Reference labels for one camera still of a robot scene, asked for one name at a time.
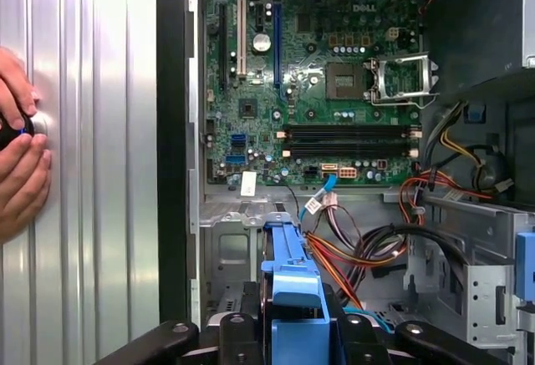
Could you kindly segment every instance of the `ram slot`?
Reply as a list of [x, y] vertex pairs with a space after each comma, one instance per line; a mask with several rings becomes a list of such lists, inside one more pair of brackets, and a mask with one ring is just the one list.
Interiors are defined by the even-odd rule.
[[284, 151], [292, 157], [399, 158], [410, 156], [408, 144], [286, 144]]
[[273, 85], [281, 87], [283, 72], [281, 70], [281, 52], [283, 51], [283, 25], [281, 3], [273, 4]]
[[219, 88], [227, 89], [227, 5], [219, 5]]
[[404, 125], [304, 125], [286, 126], [286, 141], [332, 139], [403, 139], [410, 136]]
[[247, 75], [247, 0], [237, 0], [237, 75]]

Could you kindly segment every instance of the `ribbed metal panel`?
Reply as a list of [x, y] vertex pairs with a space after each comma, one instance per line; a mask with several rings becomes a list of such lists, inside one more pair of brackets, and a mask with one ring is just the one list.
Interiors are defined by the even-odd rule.
[[53, 185], [2, 248], [1, 365], [93, 363], [158, 323], [155, 0], [0, 0]]

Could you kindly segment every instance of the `motherboard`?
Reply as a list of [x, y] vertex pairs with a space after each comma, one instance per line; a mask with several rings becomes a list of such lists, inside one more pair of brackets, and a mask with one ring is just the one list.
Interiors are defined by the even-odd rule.
[[403, 96], [421, 65], [380, 58], [420, 52], [418, 3], [206, 0], [208, 183], [403, 183], [421, 137]]

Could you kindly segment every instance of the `dell logo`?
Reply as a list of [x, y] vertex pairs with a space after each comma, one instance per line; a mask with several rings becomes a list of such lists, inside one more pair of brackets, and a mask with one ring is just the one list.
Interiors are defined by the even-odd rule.
[[377, 9], [374, 4], [354, 4], [353, 11], [357, 13], [374, 13]]

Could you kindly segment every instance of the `black knob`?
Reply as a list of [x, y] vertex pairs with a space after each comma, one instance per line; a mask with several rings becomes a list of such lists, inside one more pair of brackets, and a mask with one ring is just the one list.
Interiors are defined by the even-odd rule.
[[16, 139], [20, 134], [28, 133], [32, 136], [35, 135], [32, 120], [26, 114], [22, 114], [22, 116], [24, 120], [24, 128], [12, 129], [3, 115], [0, 114], [0, 123], [2, 124], [2, 128], [0, 129], [0, 150], [7, 147], [9, 143]]

